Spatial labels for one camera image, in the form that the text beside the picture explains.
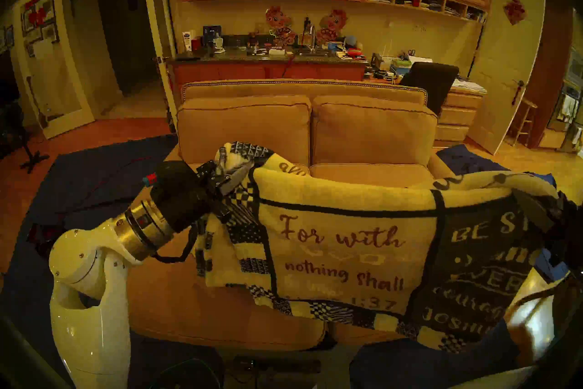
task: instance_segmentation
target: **blue cloth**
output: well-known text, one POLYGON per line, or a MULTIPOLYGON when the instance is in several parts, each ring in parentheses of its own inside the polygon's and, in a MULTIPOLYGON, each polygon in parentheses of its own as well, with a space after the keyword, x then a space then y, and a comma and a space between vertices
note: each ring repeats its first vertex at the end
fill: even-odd
MULTIPOLYGON (((71 386, 73 383, 52 339, 49 301, 53 277, 48 262, 37 254, 34 245, 26 241, 28 231, 33 223, 57 224, 57 212, 66 212, 73 207, 77 209, 120 198, 134 198, 143 187, 142 178, 155 171, 176 143, 176 136, 165 135, 59 155, 22 222, 10 267, 4 276, 0 309, 71 386), (107 181, 78 205, 104 180, 107 181)), ((93 229, 106 219, 119 215, 128 206, 127 201, 116 202, 75 212, 65 218, 65 227, 93 229)), ((130 388, 148 387, 152 377, 169 365, 199 356, 201 352, 207 355, 210 350, 216 355, 206 347, 145 339, 134 333, 131 334, 131 347, 130 388)))
MULTIPOLYGON (((441 158, 455 175, 478 173, 481 171, 510 171, 510 169, 505 168, 501 164, 470 152, 464 144, 442 149, 436 155, 441 158)), ((557 183, 552 174, 527 174, 535 175, 557 188, 557 183)))
POLYGON ((352 389, 445 389, 517 368, 518 347, 501 320, 483 339, 454 355, 409 339, 362 347, 350 363, 352 389))

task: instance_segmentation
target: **tan couch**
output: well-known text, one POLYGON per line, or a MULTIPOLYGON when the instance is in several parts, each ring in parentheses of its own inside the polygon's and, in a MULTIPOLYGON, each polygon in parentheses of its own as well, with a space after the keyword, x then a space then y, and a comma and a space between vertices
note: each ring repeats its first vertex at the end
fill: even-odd
MULTIPOLYGON (((270 80, 192 83, 178 110, 179 144, 169 159, 192 167, 235 140, 266 146, 313 177, 407 187, 453 176, 432 152, 437 117, 424 90, 356 82, 270 80)), ((138 199, 147 195, 144 189, 138 199)), ((187 233, 160 253, 179 255, 187 233)), ((130 272, 130 325, 140 334, 197 345, 301 350, 329 330, 340 343, 400 337, 327 325, 256 306, 242 288, 207 288, 194 258, 148 259, 130 272)))

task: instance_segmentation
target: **faucet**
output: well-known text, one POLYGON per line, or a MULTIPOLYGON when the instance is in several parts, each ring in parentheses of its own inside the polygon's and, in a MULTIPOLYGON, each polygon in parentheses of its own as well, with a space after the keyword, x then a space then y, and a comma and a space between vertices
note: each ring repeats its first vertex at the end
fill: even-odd
POLYGON ((316 52, 316 27, 310 24, 308 29, 308 35, 311 37, 310 45, 308 45, 309 52, 315 53, 316 52))

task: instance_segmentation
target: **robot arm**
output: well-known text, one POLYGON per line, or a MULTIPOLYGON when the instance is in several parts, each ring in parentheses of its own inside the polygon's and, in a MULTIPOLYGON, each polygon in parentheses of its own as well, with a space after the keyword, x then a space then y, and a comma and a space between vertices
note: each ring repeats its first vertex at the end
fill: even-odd
POLYGON ((156 171, 150 199, 93 230, 70 230, 55 242, 49 258, 55 278, 52 335, 77 388, 127 386, 129 268, 150 256, 184 261, 194 245, 195 226, 181 258, 162 258, 157 250, 207 213, 228 220, 230 212, 220 199, 251 167, 249 163, 232 175, 217 176, 214 162, 197 172, 182 161, 164 162, 156 171), (86 308, 79 293, 100 300, 99 305, 86 308))

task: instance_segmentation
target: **fleece throw blanket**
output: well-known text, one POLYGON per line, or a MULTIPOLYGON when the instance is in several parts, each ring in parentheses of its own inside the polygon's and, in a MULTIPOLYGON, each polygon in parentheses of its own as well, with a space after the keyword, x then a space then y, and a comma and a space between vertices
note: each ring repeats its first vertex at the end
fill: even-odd
POLYGON ((310 177, 261 146, 228 143, 218 172, 254 167, 209 215, 194 254, 208 286, 242 285, 283 314, 394 331, 460 352, 502 318, 542 246, 511 188, 557 197, 530 174, 489 171, 385 188, 310 177))

